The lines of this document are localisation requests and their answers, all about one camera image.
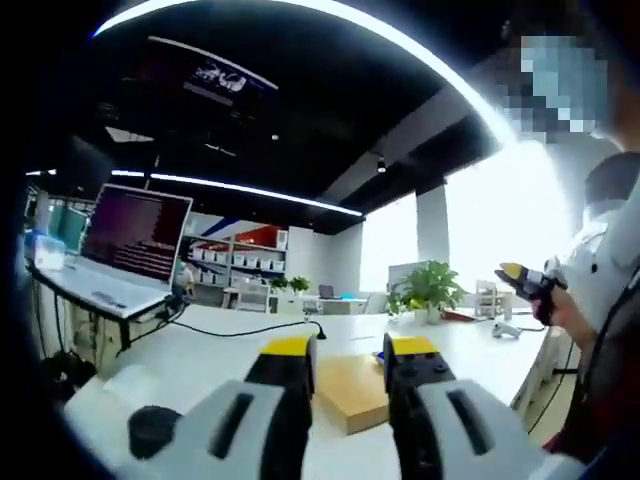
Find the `person's right hand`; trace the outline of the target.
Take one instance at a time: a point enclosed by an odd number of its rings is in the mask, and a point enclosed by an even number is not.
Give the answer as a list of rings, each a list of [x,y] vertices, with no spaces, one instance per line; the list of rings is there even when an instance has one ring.
[[[564,329],[580,350],[591,347],[597,332],[583,316],[572,296],[556,286],[551,291],[551,300],[554,306],[551,324]]]

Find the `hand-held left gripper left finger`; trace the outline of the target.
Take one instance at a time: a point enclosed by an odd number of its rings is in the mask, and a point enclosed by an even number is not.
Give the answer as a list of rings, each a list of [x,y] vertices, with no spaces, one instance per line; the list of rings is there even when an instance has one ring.
[[[176,424],[171,479],[298,479],[312,424],[318,336],[272,340]]]

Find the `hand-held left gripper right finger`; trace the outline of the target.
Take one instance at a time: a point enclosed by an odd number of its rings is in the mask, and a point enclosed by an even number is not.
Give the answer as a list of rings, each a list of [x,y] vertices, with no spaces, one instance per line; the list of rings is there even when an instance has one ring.
[[[424,337],[384,336],[384,383],[403,479],[526,479],[539,465],[516,413],[458,380]]]

